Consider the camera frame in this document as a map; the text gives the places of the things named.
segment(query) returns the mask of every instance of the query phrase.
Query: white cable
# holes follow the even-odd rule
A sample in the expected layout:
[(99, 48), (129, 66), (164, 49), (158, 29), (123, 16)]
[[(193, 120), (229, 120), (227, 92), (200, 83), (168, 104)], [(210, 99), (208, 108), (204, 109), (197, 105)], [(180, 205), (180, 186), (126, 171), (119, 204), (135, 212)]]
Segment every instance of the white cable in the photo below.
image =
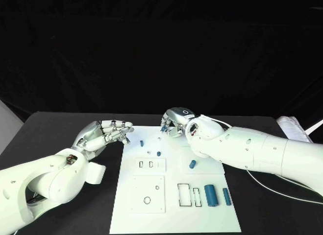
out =
[(296, 182), (291, 181), (289, 179), (286, 179), (285, 177), (282, 177), (282, 176), (279, 176), (279, 175), (276, 175), (276, 176), (278, 176), (282, 180), (291, 182), (292, 184), (298, 185), (299, 187), (305, 188), (306, 190), (315, 192), (309, 187), (306, 187), (306, 186), (298, 184)]
[(232, 126), (230, 126), (229, 124), (226, 124), (223, 121), (219, 121), (219, 120), (216, 120), (216, 119), (213, 119), (213, 118), (204, 116), (203, 114), (201, 114), (200, 116), (206, 117), (207, 119), (210, 119), (210, 120), (213, 120), (213, 121), (216, 121), (216, 122), (223, 123), (229, 128), (232, 128)]
[(269, 191), (272, 191), (273, 193), (279, 194), (279, 195), (283, 196), (283, 197), (288, 197), (288, 198), (291, 198), (291, 199), (295, 199), (295, 200), (298, 200), (298, 201), (309, 202), (309, 203), (315, 203), (315, 204), (321, 204), (321, 205), (323, 205), (323, 202), (308, 201), (308, 200), (304, 200), (304, 199), (299, 199), (299, 198), (286, 196), (285, 194), (282, 194), (282, 193), (273, 191), (272, 189), (269, 189), (269, 188), (255, 179), (255, 177), (252, 176), (252, 174), (249, 173), (247, 170), (246, 170), (246, 172), (247, 172), (249, 176), (252, 177), (252, 179), (257, 182), (257, 184), (259, 184), (263, 188), (266, 188)]

